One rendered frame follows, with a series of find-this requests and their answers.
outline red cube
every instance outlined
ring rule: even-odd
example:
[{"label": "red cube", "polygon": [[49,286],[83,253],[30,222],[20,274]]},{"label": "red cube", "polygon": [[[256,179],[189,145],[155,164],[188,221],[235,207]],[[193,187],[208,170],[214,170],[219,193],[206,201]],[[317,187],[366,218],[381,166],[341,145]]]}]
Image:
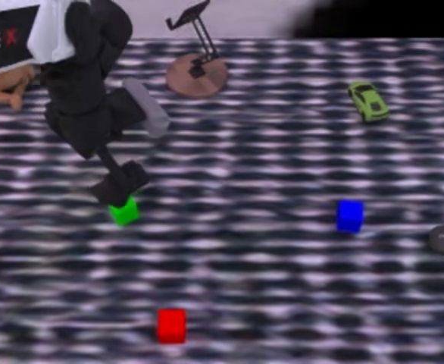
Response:
[{"label": "red cube", "polygon": [[184,309],[159,309],[157,336],[160,344],[184,344],[186,313]]}]

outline striped tablecloth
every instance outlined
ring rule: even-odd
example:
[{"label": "striped tablecloth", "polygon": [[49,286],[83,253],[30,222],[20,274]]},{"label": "striped tablecloth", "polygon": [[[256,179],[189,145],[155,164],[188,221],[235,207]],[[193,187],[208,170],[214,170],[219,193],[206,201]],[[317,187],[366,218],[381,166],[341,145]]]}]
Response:
[{"label": "striped tablecloth", "polygon": [[[444,39],[219,41],[227,88],[172,94],[196,42],[133,41],[109,80],[138,77],[173,118],[119,160],[152,176],[117,227],[85,187],[105,170],[48,130],[45,90],[0,106],[0,363],[444,364]],[[372,81],[392,116],[363,125]],[[358,235],[338,199],[365,202]],[[183,346],[156,344],[162,307]]]}]

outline brown circular base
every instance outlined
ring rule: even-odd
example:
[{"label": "brown circular base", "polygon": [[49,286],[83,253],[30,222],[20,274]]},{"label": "brown circular base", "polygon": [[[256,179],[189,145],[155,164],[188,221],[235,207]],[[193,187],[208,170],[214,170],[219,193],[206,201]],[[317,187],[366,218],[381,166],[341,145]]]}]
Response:
[{"label": "brown circular base", "polygon": [[214,59],[204,65],[205,76],[193,78],[189,71],[200,54],[183,55],[168,68],[167,85],[181,96],[207,99],[216,96],[226,85],[229,72],[224,61]]}]

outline green toy car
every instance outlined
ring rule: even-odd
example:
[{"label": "green toy car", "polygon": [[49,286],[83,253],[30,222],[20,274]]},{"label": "green toy car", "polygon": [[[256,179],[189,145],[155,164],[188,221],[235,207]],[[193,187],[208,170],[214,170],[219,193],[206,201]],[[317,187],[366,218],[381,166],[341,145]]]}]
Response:
[{"label": "green toy car", "polygon": [[349,96],[364,122],[383,121],[389,117],[389,108],[372,83],[367,81],[350,83]]}]

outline red letter x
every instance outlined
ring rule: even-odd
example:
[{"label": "red letter x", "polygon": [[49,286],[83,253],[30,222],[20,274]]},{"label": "red letter x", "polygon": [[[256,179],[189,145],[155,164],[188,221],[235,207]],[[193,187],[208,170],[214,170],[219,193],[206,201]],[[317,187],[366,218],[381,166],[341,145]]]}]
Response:
[{"label": "red letter x", "polygon": [[16,44],[17,43],[17,28],[6,29],[4,36],[5,36],[5,42],[6,42],[7,46],[9,46],[10,44]]}]

